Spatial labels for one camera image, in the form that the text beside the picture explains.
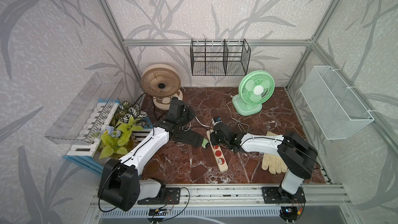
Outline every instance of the green fan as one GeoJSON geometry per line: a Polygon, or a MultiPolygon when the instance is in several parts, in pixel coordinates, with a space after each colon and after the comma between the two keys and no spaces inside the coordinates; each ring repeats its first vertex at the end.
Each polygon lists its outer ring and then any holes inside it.
{"type": "Polygon", "coordinates": [[[275,82],[265,71],[253,71],[246,75],[239,85],[239,94],[232,98],[236,111],[249,116],[261,111],[263,103],[272,95],[275,82]]]}

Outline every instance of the work glove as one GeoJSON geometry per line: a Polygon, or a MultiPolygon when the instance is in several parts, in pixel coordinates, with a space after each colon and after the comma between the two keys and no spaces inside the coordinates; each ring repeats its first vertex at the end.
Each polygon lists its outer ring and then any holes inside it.
{"type": "MultiPolygon", "coordinates": [[[[272,132],[267,132],[267,136],[277,136],[272,132]]],[[[263,170],[268,170],[271,174],[280,174],[287,172],[287,166],[280,156],[264,153],[263,163],[261,165],[263,170]]]]}

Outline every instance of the leaf pattern wallpaper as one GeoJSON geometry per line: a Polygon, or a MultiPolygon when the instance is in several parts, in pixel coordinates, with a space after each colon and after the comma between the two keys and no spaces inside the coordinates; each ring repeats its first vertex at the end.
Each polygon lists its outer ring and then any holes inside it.
{"type": "MultiPolygon", "coordinates": [[[[124,39],[307,39],[330,1],[107,0],[124,39]]],[[[277,86],[286,86],[303,51],[251,47],[248,72],[266,70],[277,86]]],[[[140,73],[166,63],[177,69],[183,86],[237,86],[242,79],[192,76],[189,47],[131,47],[130,53],[140,73]]]]}
{"type": "MultiPolygon", "coordinates": [[[[397,8],[398,0],[343,0],[318,42],[395,131],[397,8]]],[[[316,65],[324,64],[311,53],[290,93],[328,173],[343,183],[364,224],[396,223],[397,155],[373,125],[346,140],[324,138],[299,90],[316,65]]]]}
{"type": "Polygon", "coordinates": [[[141,93],[97,0],[0,2],[0,223],[82,223],[99,177],[44,137],[95,72],[141,93]]]}

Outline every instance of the robotic arm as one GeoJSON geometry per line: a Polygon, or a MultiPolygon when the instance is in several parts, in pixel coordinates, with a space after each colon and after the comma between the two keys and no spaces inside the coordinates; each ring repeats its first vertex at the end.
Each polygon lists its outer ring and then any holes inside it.
{"type": "MultiPolygon", "coordinates": [[[[109,160],[103,169],[98,198],[128,211],[136,201],[145,198],[162,200],[166,191],[165,183],[147,179],[139,180],[149,159],[168,142],[174,141],[202,145],[203,136],[182,127],[195,117],[193,110],[183,101],[172,98],[166,117],[158,121],[152,132],[119,161],[109,160]]],[[[294,132],[278,136],[258,136],[249,133],[237,134],[219,117],[213,119],[212,145],[222,144],[234,152],[264,152],[281,156],[288,167],[283,182],[278,188],[282,202],[291,203],[304,179],[311,178],[315,159],[315,148],[294,132]]]]}
{"type": "Polygon", "coordinates": [[[211,144],[222,144],[238,152],[264,152],[280,156],[288,170],[278,188],[278,197],[282,202],[290,203],[304,179],[310,179],[318,152],[302,137],[294,132],[278,136],[258,136],[250,133],[237,134],[219,117],[213,118],[211,144]]]}

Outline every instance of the black wire basket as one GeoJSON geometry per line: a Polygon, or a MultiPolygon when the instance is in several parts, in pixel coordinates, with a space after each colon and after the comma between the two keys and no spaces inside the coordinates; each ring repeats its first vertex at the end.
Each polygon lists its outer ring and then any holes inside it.
{"type": "Polygon", "coordinates": [[[250,47],[246,39],[232,42],[233,45],[230,46],[225,39],[223,41],[191,39],[192,75],[246,75],[250,47]]]}

